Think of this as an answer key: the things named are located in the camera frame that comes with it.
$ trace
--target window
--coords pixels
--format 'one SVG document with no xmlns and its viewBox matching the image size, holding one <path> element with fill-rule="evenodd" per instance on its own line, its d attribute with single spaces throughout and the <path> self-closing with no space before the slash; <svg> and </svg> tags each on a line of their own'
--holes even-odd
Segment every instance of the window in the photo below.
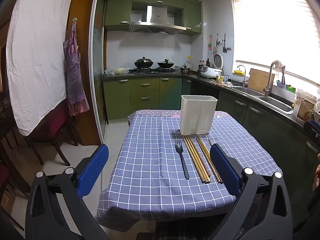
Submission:
<svg viewBox="0 0 320 240">
<path fill-rule="evenodd" d="M 286 71 L 320 84 L 319 28 L 306 0 L 235 0 L 234 28 L 235 61 L 280 60 Z"/>
</svg>

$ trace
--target stainless steel range hood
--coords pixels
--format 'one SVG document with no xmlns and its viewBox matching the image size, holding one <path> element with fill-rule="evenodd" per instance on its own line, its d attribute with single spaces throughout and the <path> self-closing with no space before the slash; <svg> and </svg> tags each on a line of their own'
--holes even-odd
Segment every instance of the stainless steel range hood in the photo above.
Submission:
<svg viewBox="0 0 320 240">
<path fill-rule="evenodd" d="M 167 8 L 147 6 L 147 20 L 145 22 L 131 22 L 129 32 L 167 33 L 175 35 L 187 30 L 185 27 L 168 23 Z"/>
</svg>

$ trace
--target black granite countertop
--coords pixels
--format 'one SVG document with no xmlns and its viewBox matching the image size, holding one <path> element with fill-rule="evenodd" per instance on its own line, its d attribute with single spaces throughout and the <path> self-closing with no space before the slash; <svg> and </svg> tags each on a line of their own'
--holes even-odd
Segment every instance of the black granite countertop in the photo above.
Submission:
<svg viewBox="0 0 320 240">
<path fill-rule="evenodd" d="M 267 110 L 268 112 L 274 114 L 275 116 L 279 117 L 280 119 L 284 120 L 285 122 L 289 123 L 293 127 L 300 130 L 302 133 L 307 135 L 303 129 L 304 122 L 297 120 L 293 116 L 293 114 L 287 115 L 287 114 L 271 107 L 270 105 L 266 104 L 264 101 L 259 100 L 258 98 L 254 97 L 254 96 L 250 96 L 250 95 L 245 94 L 243 92 L 240 92 L 238 90 L 232 89 L 231 87 L 228 87 L 228 86 L 221 86 L 221 85 L 217 84 L 213 79 L 204 78 L 202 76 L 197 76 L 197 75 L 195 75 L 195 73 L 196 72 L 192 72 L 189 75 L 183 74 L 180 72 L 179 73 L 148 73 L 148 74 L 139 74 L 139 75 L 136 75 L 134 73 L 128 73 L 128 74 L 119 74 L 119 75 L 103 75 L 103 80 L 107 81 L 107 80 L 118 80 L 118 79 L 125 79 L 125 78 L 143 78 L 143 77 L 187 77 L 188 79 L 192 79 L 194 81 L 212 86 L 218 90 L 222 90 L 226 93 L 234 95 L 240 99 L 247 101 L 248 103 L 256 104 L 258 107 Z M 238 81 L 231 80 L 231 82 L 233 83 L 233 85 L 236 85 L 236 86 L 240 85 L 240 82 L 238 82 Z"/>
</svg>

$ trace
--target wooden cutting board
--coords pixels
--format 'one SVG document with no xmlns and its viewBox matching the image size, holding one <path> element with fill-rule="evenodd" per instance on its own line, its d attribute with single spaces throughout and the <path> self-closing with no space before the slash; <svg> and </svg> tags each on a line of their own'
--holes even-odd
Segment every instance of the wooden cutting board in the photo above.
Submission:
<svg viewBox="0 0 320 240">
<path fill-rule="evenodd" d="M 269 72 L 265 72 L 258 69 L 250 69 L 250 78 L 248 79 L 248 88 L 264 93 L 263 89 L 267 87 Z M 271 74 L 270 87 L 272 88 L 273 79 L 275 74 Z"/>
</svg>

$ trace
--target black plastic fork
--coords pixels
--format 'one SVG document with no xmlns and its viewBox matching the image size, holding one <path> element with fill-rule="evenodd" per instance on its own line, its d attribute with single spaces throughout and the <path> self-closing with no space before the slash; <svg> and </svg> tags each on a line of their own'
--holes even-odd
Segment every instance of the black plastic fork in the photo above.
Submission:
<svg viewBox="0 0 320 240">
<path fill-rule="evenodd" d="M 181 141 L 176 141 L 175 147 L 176 147 L 176 152 L 179 153 L 179 155 L 180 155 L 184 176 L 186 177 L 186 179 L 189 179 L 189 173 L 188 173 L 188 170 L 187 170 L 187 166 L 186 166 L 186 163 L 184 162 L 184 158 L 183 158 L 183 155 L 182 155 L 183 148 L 182 148 L 182 145 L 181 145 Z"/>
</svg>

